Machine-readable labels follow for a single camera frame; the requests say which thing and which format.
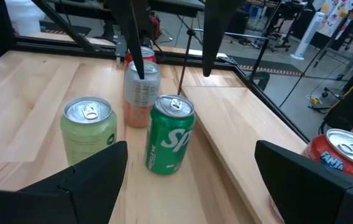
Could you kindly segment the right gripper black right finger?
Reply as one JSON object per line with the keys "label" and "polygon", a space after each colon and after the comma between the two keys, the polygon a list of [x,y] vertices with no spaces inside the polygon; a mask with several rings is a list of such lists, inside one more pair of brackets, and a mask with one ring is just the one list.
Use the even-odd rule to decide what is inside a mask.
{"label": "right gripper black right finger", "polygon": [[353,224],[353,175],[264,140],[255,160],[285,224]]}

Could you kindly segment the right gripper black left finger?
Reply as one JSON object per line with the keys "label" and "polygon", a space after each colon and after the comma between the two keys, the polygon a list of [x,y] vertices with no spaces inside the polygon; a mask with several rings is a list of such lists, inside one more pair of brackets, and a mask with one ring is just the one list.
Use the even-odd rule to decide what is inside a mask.
{"label": "right gripper black left finger", "polygon": [[0,190],[0,224],[108,224],[127,160],[119,141],[23,189]]}

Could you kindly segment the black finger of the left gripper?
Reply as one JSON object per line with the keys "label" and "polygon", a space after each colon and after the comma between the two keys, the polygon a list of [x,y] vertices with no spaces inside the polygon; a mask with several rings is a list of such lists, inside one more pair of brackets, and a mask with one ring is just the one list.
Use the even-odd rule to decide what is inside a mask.
{"label": "black finger of the left gripper", "polygon": [[202,66],[203,75],[210,76],[225,31],[245,0],[206,0],[204,9]]}
{"label": "black finger of the left gripper", "polygon": [[106,0],[106,4],[121,27],[139,78],[144,79],[144,60],[132,0]]}

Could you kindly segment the red can black label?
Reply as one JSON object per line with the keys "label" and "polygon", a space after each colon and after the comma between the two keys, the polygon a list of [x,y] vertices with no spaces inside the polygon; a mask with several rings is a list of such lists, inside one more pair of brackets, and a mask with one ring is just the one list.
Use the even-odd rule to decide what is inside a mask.
{"label": "red can black label", "polygon": [[[142,58],[147,61],[151,61],[153,63],[156,63],[156,58],[155,58],[155,52],[149,47],[141,47],[141,53],[142,53]],[[130,50],[127,50],[124,63],[126,67],[129,66],[129,63],[132,62],[132,54],[130,53]]]}

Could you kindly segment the red Fanta can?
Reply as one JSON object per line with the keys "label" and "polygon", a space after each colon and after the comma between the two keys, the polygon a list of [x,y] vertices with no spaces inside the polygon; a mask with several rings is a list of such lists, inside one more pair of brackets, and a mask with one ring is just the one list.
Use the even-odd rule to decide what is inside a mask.
{"label": "red Fanta can", "polygon": [[313,138],[302,155],[332,169],[353,175],[353,133],[330,129]]}

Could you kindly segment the lime green can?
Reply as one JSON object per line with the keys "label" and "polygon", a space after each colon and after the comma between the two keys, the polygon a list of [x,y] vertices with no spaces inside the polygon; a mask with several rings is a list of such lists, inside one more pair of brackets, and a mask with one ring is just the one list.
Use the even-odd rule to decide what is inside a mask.
{"label": "lime green can", "polygon": [[72,166],[116,142],[117,116],[108,101],[84,96],[64,106],[60,128],[66,158]]}

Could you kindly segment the green Sprite can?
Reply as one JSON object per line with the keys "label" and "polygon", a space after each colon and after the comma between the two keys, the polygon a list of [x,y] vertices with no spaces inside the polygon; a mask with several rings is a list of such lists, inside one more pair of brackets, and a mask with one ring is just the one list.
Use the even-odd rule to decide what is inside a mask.
{"label": "green Sprite can", "polygon": [[160,95],[150,112],[145,165],[158,175],[177,172],[195,126],[195,107],[178,95]]}

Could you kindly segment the black desk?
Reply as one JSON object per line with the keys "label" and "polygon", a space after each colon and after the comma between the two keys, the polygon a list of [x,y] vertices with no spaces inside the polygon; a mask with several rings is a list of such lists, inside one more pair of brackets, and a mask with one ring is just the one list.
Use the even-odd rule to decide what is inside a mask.
{"label": "black desk", "polygon": [[[113,19],[110,9],[101,0],[46,0],[54,3],[58,13],[93,19]],[[150,11],[160,11],[179,16],[196,17],[204,11],[205,5],[199,0],[132,0],[135,7],[145,6]]]}

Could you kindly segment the black rolling chair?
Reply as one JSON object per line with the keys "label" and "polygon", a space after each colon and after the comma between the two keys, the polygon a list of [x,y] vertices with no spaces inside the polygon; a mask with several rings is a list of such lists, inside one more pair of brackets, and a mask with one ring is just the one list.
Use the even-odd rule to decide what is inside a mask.
{"label": "black rolling chair", "polygon": [[270,10],[261,30],[261,36],[270,39],[267,48],[271,52],[277,49],[285,49],[287,52],[291,46],[288,45],[287,35],[281,29],[285,21],[294,20],[292,0],[251,0],[251,3]]}

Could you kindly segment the white tower fan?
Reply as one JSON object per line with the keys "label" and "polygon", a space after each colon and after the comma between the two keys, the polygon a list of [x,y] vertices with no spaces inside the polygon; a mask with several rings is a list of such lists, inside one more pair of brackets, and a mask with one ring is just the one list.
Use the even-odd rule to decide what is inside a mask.
{"label": "white tower fan", "polygon": [[325,13],[323,12],[316,12],[314,17],[312,18],[308,28],[306,29],[306,32],[301,39],[300,43],[298,44],[295,52],[290,55],[293,59],[297,60],[304,60],[304,54],[306,49],[308,48],[311,40],[313,39],[315,33],[317,32],[319,26],[321,25],[321,22],[325,18]]}

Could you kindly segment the white bag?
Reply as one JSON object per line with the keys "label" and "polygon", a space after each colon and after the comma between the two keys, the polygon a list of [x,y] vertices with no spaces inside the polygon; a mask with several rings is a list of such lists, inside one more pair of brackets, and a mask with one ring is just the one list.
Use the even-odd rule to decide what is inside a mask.
{"label": "white bag", "polygon": [[5,3],[16,34],[29,36],[41,32],[40,21],[45,13],[32,0],[5,0]]}

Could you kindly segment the colourful poster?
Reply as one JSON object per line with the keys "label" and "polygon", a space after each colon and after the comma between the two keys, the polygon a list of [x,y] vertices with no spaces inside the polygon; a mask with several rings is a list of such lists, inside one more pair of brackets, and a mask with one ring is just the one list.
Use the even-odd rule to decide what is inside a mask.
{"label": "colourful poster", "polygon": [[344,16],[353,9],[353,0],[325,0],[320,11],[325,14],[317,32],[331,37]]}

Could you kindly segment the black aluminium table frame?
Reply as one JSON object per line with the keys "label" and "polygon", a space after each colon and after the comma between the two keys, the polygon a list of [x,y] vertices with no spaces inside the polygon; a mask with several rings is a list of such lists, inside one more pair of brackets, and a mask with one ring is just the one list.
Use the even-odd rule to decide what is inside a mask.
{"label": "black aluminium table frame", "polygon": [[[44,40],[35,39],[33,37],[16,37],[11,26],[9,14],[6,8],[5,0],[0,0],[0,54],[4,54],[10,50],[33,52],[55,55],[70,55],[79,57],[102,58],[115,60],[115,47],[101,47],[89,43],[88,39],[74,32],[71,27],[52,9],[44,0],[32,0],[32,2],[43,10],[43,12],[51,18],[66,34],[71,37],[72,42],[63,40]],[[157,62],[165,65],[178,65],[182,67],[201,67],[204,76],[208,77],[212,69],[230,70],[260,99],[271,111],[277,115],[298,137],[308,143],[309,139],[298,129],[295,124],[282,112],[269,97],[265,96],[264,89],[254,83],[256,78],[257,68],[262,59],[263,53],[260,53],[251,75],[245,76],[243,70],[237,65],[230,62],[217,59],[215,56],[208,56],[207,46],[203,47],[201,56],[188,54],[189,49],[186,49],[185,54],[164,52],[163,50],[156,51],[156,56],[159,58]]]}

